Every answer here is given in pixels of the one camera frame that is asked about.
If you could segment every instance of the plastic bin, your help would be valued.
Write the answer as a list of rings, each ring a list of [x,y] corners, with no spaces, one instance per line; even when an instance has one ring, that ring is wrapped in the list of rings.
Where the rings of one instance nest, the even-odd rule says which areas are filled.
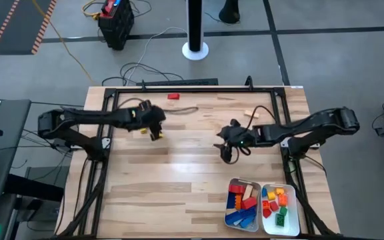
[[[256,206],[256,216],[254,217],[254,221],[252,223],[250,223],[247,228],[242,228],[241,226],[235,226],[235,225],[228,225],[225,221],[225,224],[226,226],[228,227],[232,227],[234,229],[239,229],[239,230],[242,230],[242,231],[249,231],[249,232],[256,232],[257,230],[259,230],[259,216],[261,214],[261,210],[260,210],[260,206],[261,206],[261,186],[260,184],[258,183],[254,183],[254,182],[251,182],[251,181],[247,181],[247,180],[242,180],[242,179],[237,179],[237,178],[234,178],[232,179],[230,182],[229,182],[229,185],[231,184],[234,184],[234,185],[242,185],[242,186],[247,186],[247,185],[252,185],[253,188],[256,188],[259,192],[258,196],[257,196],[257,206]]]
[[[266,188],[268,192],[275,191],[275,188],[277,187],[282,187],[284,189],[284,193],[288,196],[287,215],[285,216],[284,227],[280,227],[275,224],[276,213],[279,213],[279,210],[272,212],[268,218],[263,217],[263,207],[261,206],[261,202],[263,200],[268,200],[267,196],[265,196],[261,197],[259,204],[261,206],[260,215],[262,216],[263,229],[266,233],[271,235],[297,236],[300,233],[300,225],[299,216],[297,214],[296,191],[290,185],[265,184],[263,186],[263,188]]]

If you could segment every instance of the wooden tabletop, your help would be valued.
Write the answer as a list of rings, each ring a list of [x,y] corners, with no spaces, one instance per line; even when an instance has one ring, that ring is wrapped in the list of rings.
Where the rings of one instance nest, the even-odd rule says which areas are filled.
[[[101,110],[104,87],[90,87],[85,109]],[[302,88],[285,88],[292,121],[309,115]],[[231,229],[224,224],[229,180],[237,177],[266,183],[285,183],[279,146],[251,149],[250,156],[240,155],[234,165],[219,157],[216,136],[230,119],[246,125],[245,110],[264,105],[272,110],[268,93],[182,93],[180,100],[168,100],[166,93],[122,93],[119,102],[138,97],[149,99],[163,109],[198,107],[190,115],[168,115],[163,122],[164,138],[152,142],[148,134],[115,129],[109,158],[109,170],[101,208],[98,238],[121,237],[268,237],[260,228],[256,233]],[[123,107],[137,105],[129,102]],[[281,118],[283,112],[279,104]],[[274,123],[264,109],[253,124]],[[96,125],[82,125],[80,132],[90,137]],[[321,162],[318,151],[308,155]],[[66,207],[59,232],[73,218],[79,176],[86,154],[73,154],[66,182]],[[90,163],[81,184],[81,206]],[[309,203],[327,224],[339,232],[327,179],[312,163],[301,160]],[[90,210],[86,233],[91,230],[94,210]],[[299,208],[302,232],[306,232]]]

